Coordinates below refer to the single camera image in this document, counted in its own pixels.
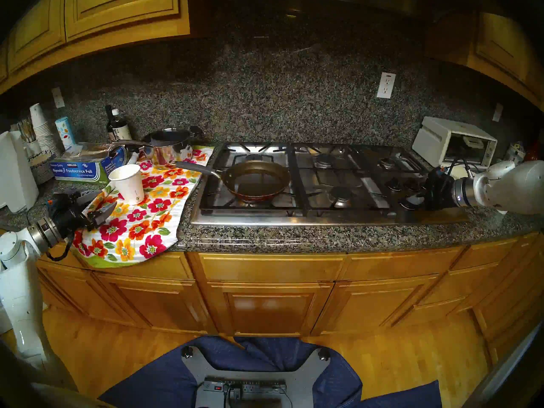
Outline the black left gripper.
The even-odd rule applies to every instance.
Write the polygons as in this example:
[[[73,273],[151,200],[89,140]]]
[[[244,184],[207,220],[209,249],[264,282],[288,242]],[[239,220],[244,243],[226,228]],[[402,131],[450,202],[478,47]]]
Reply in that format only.
[[[87,216],[83,214],[83,210],[101,193],[101,190],[82,191],[79,203],[51,201],[51,221],[60,238],[73,235],[81,228],[86,228],[88,231],[98,229],[106,223],[116,208],[116,202],[89,211]]]

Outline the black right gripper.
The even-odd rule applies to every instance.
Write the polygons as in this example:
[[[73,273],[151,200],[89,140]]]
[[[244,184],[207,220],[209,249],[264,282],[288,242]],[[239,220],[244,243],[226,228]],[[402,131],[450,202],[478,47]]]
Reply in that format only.
[[[428,173],[426,181],[410,180],[410,191],[417,193],[407,197],[410,207],[424,206],[427,211],[455,207],[453,195],[455,179],[444,167],[436,167]]]

